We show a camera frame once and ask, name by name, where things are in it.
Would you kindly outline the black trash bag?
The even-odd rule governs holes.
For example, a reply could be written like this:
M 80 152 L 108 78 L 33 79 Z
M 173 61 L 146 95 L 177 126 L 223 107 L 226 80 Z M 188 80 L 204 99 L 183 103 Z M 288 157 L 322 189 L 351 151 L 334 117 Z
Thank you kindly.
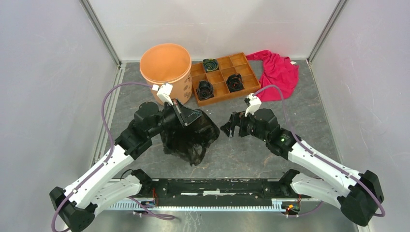
M 215 142 L 220 129 L 203 111 L 201 116 L 187 127 L 173 126 L 160 133 L 165 154 L 173 155 L 188 162 L 191 166 L 199 165 L 206 150 Z

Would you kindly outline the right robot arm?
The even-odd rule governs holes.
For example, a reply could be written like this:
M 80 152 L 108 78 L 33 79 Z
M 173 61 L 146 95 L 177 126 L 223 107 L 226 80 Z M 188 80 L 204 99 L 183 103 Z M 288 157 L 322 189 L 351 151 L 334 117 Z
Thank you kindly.
M 291 131 L 282 128 L 270 109 L 254 114 L 233 112 L 221 130 L 233 137 L 251 135 L 265 142 L 276 156 L 298 164 L 319 177 L 314 180 L 302 173 L 280 182 L 279 191 L 285 197 L 294 194 L 317 198 L 341 210 L 351 222 L 367 226 L 373 217 L 385 216 L 382 209 L 384 195 L 379 177 L 372 171 L 363 173 L 344 166 L 314 149 Z

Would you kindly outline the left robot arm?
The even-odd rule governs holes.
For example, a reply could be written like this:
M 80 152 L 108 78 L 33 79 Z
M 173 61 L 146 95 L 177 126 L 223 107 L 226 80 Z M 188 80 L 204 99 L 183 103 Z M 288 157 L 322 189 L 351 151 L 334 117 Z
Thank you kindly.
M 203 115 L 201 110 L 190 109 L 173 99 L 160 110 L 154 102 L 141 104 L 134 119 L 115 140 L 101 160 L 85 174 L 65 188 L 55 187 L 50 192 L 55 213 L 51 228 L 60 217 L 73 232 L 87 228 L 95 217 L 117 201 L 138 194 L 148 196 L 152 184 L 132 174 L 109 188 L 104 188 L 115 174 L 134 162 L 152 146 L 152 137 L 172 129 L 186 129 Z

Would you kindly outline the orange plastic trash bin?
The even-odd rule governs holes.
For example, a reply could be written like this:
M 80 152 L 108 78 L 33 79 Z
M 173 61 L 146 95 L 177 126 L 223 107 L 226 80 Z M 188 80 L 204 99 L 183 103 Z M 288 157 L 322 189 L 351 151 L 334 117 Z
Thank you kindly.
M 140 73 L 148 84 L 173 86 L 170 97 L 182 104 L 192 96 L 192 60 L 188 51 L 174 43 L 156 45 L 140 60 Z

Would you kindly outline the black rolled bag front left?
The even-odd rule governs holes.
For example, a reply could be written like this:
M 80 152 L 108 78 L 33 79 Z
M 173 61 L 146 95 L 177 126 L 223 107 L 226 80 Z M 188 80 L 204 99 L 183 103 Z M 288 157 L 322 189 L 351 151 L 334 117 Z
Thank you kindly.
M 198 99 L 204 101 L 214 97 L 214 88 L 210 82 L 203 80 L 199 82 L 196 93 Z

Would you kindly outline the black rolled bag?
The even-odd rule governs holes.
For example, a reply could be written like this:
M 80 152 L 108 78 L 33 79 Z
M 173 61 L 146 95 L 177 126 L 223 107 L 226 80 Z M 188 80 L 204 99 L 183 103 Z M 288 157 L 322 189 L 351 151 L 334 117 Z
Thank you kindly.
M 214 97 L 214 88 L 210 82 L 203 80 L 199 82 L 196 93 L 198 99 L 204 101 Z
M 239 73 L 230 75 L 226 80 L 226 84 L 230 92 L 237 92 L 244 89 L 242 76 Z

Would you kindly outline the black rolled bag centre right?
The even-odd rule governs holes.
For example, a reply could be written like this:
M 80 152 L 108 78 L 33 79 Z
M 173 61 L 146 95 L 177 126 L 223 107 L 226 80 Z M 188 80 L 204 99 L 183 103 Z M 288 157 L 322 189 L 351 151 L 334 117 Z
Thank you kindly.
M 226 80 L 226 84 L 230 92 L 237 92 L 244 89 L 242 76 L 239 73 L 230 75 Z

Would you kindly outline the orange compartment tray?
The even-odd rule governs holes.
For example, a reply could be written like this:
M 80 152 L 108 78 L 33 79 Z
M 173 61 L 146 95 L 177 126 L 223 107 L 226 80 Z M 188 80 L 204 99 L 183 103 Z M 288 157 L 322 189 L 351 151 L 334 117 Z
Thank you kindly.
M 220 69 L 214 72 L 206 73 L 202 61 L 192 64 L 192 91 L 198 106 L 203 107 L 236 97 L 246 96 L 261 88 L 261 84 L 244 53 L 237 53 L 216 59 L 218 60 Z M 230 75 L 235 73 L 241 74 L 244 89 L 237 92 L 230 92 L 226 80 Z M 198 88 L 199 82 L 203 80 L 212 84 L 214 88 L 214 97 L 200 101 L 196 89 Z

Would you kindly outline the rolled bag with yellow-green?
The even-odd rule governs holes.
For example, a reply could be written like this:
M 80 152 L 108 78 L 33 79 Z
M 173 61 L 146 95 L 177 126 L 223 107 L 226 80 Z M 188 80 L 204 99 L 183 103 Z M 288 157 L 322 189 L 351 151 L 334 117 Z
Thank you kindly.
M 218 60 L 214 58 L 203 59 L 203 67 L 206 73 L 214 72 L 220 69 Z

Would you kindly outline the red cloth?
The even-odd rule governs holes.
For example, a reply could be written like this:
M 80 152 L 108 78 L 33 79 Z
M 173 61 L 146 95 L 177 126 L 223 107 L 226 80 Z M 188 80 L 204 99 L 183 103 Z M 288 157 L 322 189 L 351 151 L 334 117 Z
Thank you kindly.
M 246 55 L 246 58 L 263 63 L 263 73 L 259 80 L 261 87 L 276 85 L 280 89 L 270 87 L 258 93 L 257 96 L 262 102 L 280 101 L 281 95 L 287 99 L 293 94 L 299 80 L 299 66 L 289 57 L 263 50 Z

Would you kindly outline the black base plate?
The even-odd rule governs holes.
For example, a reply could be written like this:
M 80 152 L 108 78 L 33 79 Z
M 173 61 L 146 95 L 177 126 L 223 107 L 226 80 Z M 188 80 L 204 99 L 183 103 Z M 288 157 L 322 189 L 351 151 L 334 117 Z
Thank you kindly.
M 167 179 L 144 184 L 140 198 L 157 206 L 270 206 L 272 199 L 298 199 L 286 181 L 278 179 Z

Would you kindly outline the aluminium rail frame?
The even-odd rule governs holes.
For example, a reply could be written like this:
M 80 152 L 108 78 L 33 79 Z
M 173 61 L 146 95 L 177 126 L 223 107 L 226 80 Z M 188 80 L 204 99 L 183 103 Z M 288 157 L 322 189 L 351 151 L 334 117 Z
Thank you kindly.
M 66 190 L 70 202 L 98 214 L 111 205 L 130 197 L 136 199 L 130 208 L 143 210 L 222 210 L 280 211 L 281 201 L 316 198 L 344 213 L 365 209 L 366 191 L 360 185 L 349 185 L 347 194 L 319 179 L 311 179 L 290 170 L 279 180 L 270 179 L 152 179 L 141 170 L 107 187 L 97 189 L 91 182 L 80 189 Z

